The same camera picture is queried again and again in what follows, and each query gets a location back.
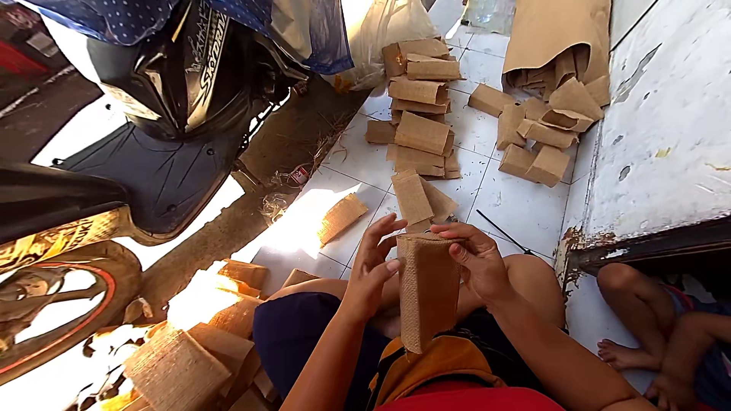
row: blue polka dot cloth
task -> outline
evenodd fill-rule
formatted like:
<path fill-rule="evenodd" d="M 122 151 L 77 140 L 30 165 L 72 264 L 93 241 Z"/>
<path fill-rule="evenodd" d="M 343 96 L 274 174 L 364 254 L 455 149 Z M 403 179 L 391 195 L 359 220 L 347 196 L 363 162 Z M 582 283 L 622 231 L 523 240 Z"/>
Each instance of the blue polka dot cloth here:
<path fill-rule="evenodd" d="M 272 0 L 203 0 L 237 22 L 270 37 Z M 325 75 L 354 66 L 340 0 L 311 2 L 312 54 L 301 61 Z M 94 39 L 134 45 L 160 30 L 178 0 L 30 0 L 46 17 Z"/>

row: motorcycle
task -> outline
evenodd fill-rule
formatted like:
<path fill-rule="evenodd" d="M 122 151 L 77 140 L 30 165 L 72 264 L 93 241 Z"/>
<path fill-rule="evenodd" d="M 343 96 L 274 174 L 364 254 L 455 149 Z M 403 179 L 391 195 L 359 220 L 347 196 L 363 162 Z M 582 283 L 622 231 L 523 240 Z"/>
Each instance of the motorcycle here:
<path fill-rule="evenodd" d="M 181 0 L 134 45 L 84 39 L 100 87 L 128 122 L 52 167 L 0 162 L 0 385 L 119 315 L 137 295 L 141 267 L 110 239 L 151 246 L 176 237 L 310 75 L 205 0 Z M 64 52 L 78 47 L 56 41 Z M 80 271 L 92 280 L 68 290 Z M 94 308 L 67 323 L 18 338 L 53 304 L 90 299 Z"/>

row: folded burlap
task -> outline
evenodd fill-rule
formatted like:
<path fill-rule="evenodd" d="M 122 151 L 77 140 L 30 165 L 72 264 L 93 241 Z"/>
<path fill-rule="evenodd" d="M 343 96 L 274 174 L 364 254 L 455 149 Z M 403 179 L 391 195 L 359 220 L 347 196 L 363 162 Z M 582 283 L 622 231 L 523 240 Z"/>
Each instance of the folded burlap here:
<path fill-rule="evenodd" d="M 433 233 L 396 237 L 401 261 L 401 341 L 417 354 L 434 334 L 454 327 L 462 266 L 449 255 L 452 243 Z"/>

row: red shirt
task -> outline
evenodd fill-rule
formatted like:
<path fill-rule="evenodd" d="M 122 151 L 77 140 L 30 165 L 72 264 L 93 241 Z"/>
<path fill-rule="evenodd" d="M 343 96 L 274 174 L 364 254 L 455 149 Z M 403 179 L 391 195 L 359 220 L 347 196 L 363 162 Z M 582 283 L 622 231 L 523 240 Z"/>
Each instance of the red shirt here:
<path fill-rule="evenodd" d="M 431 410 L 505 410 L 505 411 L 564 411 L 552 399 L 530 388 L 462 388 L 444 391 L 453 383 L 430 384 L 411 396 L 377 407 L 377 411 L 431 411 Z"/>

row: child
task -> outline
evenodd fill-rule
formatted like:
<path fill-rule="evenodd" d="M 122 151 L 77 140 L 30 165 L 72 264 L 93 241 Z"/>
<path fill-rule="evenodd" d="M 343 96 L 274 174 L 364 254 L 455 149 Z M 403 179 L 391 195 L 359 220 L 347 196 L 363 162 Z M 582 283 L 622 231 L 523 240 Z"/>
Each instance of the child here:
<path fill-rule="evenodd" d="M 660 372 L 646 396 L 658 398 L 661 410 L 731 410 L 731 303 L 701 303 L 619 263 L 599 270 L 597 281 L 641 345 L 604 339 L 602 360 L 617 370 Z"/>

